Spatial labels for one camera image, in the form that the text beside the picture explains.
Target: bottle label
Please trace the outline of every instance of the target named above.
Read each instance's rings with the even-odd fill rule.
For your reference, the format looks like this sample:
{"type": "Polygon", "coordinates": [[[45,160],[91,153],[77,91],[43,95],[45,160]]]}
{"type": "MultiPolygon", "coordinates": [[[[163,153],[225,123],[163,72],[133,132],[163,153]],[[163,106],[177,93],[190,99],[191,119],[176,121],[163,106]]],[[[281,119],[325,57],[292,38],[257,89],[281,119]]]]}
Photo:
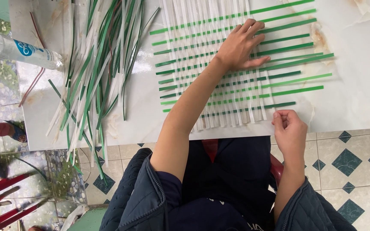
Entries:
{"type": "Polygon", "coordinates": [[[14,41],[15,41],[15,44],[16,44],[19,52],[21,52],[21,54],[24,55],[24,56],[31,56],[37,50],[40,50],[41,52],[44,52],[44,50],[42,50],[41,48],[35,47],[35,46],[30,45],[28,43],[24,43],[24,42],[15,40],[15,39],[14,39],[14,41]]]}

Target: left hand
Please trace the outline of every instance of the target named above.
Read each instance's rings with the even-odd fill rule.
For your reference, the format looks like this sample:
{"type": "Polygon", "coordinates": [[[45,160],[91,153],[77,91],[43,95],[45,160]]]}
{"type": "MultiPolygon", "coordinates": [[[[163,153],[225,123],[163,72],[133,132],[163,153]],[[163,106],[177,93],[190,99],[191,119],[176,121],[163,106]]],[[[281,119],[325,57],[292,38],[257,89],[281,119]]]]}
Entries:
{"type": "Polygon", "coordinates": [[[264,34],[254,37],[259,29],[265,27],[263,22],[249,18],[244,25],[237,25],[221,45],[214,58],[227,68],[227,70],[239,70],[250,67],[258,67],[270,60],[269,56],[250,60],[252,49],[265,39],[264,34]]]}

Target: white marble table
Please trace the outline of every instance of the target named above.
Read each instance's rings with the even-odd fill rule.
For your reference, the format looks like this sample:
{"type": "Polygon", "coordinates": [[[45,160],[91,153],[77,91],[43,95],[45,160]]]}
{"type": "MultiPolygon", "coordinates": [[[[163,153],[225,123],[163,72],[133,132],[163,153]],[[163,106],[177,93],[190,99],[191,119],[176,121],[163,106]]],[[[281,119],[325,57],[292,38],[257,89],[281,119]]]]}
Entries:
{"type": "MultiPolygon", "coordinates": [[[[146,0],[145,18],[159,6],[158,1],[146,0]]],[[[279,1],[253,0],[255,8],[278,4],[279,1]]],[[[296,110],[308,124],[309,132],[328,132],[338,130],[355,130],[370,128],[370,0],[316,0],[313,7],[317,9],[314,16],[318,24],[313,25],[314,41],[317,42],[315,51],[335,53],[335,59],[330,62],[316,62],[299,66],[303,71],[301,77],[332,72],[333,76],[322,80],[300,83],[302,87],[324,85],[323,90],[303,92],[292,95],[274,97],[275,103],[296,101],[289,108],[296,110]]],[[[62,15],[62,8],[67,7],[68,1],[10,0],[10,18],[13,38],[30,44],[38,45],[30,21],[29,11],[33,11],[40,27],[42,37],[49,49],[62,53],[64,47],[64,31],[68,21],[62,15]]],[[[153,21],[150,30],[164,28],[162,14],[153,21]]],[[[293,29],[293,35],[309,31],[310,27],[293,29]]],[[[278,33],[270,33],[270,37],[281,37],[278,33]]],[[[168,60],[167,56],[156,57],[154,52],[166,47],[152,47],[151,43],[165,40],[164,34],[145,36],[138,53],[133,74],[127,85],[127,121],[122,119],[120,106],[107,116],[106,139],[108,145],[156,142],[166,113],[162,112],[158,91],[158,81],[166,78],[155,75],[156,63],[168,60]]],[[[292,51],[290,55],[301,55],[302,51],[292,51]]],[[[287,68],[295,71],[298,67],[287,68]]],[[[36,66],[19,63],[18,76],[20,90],[23,94],[34,77],[36,66]]],[[[49,150],[66,148],[66,134],[59,133],[58,140],[53,143],[55,132],[48,137],[48,129],[59,98],[48,83],[51,79],[60,89],[62,74],[59,71],[45,71],[44,76],[35,86],[26,100],[23,111],[28,133],[30,150],[49,150]]],[[[273,90],[297,89],[298,85],[275,87],[273,90]]],[[[267,110],[268,117],[272,111],[267,110]]],[[[214,139],[241,136],[259,136],[273,134],[270,120],[248,123],[240,127],[217,127],[194,132],[190,139],[214,139]]]]}

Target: dark blue jacket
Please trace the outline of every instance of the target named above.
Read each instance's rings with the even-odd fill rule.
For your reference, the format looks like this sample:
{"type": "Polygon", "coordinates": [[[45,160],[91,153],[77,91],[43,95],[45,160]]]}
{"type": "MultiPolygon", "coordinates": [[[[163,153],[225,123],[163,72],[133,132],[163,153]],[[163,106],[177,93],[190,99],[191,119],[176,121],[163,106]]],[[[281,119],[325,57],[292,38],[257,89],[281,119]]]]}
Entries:
{"type": "MultiPolygon", "coordinates": [[[[106,211],[100,231],[168,231],[168,209],[160,181],[151,167],[152,151],[131,159],[106,211]]],[[[308,179],[295,192],[275,224],[277,231],[356,231],[308,179]]]]}

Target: red chair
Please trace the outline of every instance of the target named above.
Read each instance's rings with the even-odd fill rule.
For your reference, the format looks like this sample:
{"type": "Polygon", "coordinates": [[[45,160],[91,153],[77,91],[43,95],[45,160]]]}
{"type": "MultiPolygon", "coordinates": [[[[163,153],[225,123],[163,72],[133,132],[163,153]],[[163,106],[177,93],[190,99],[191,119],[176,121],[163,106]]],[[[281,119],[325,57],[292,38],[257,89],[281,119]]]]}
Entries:
{"type": "MultiPolygon", "coordinates": [[[[202,140],[203,148],[205,152],[208,154],[209,158],[213,162],[215,159],[216,152],[218,150],[218,139],[209,139],[209,140],[202,140]]],[[[284,171],[284,166],[282,165],[279,160],[275,158],[272,154],[270,155],[270,172],[275,177],[276,185],[279,185],[281,181],[282,172],[284,171]]]]}
{"type": "MultiPolygon", "coordinates": [[[[0,180],[0,191],[8,188],[9,186],[12,186],[20,181],[22,181],[23,179],[25,178],[28,178],[29,176],[31,176],[30,174],[22,174],[22,175],[19,175],[17,177],[14,177],[14,178],[7,178],[7,179],[2,179],[0,180]]],[[[16,187],[13,187],[12,189],[9,189],[5,192],[3,192],[1,195],[0,195],[0,201],[8,196],[9,194],[17,191],[19,189],[19,186],[16,186],[16,187]]],[[[6,226],[8,226],[9,224],[12,224],[14,223],[15,221],[19,220],[20,218],[24,217],[25,215],[33,212],[34,210],[36,210],[38,207],[40,206],[40,203],[39,204],[36,204],[22,212],[20,212],[19,209],[17,208],[14,208],[13,210],[7,212],[7,213],[4,213],[0,216],[0,230],[5,228],[6,226]]]]}

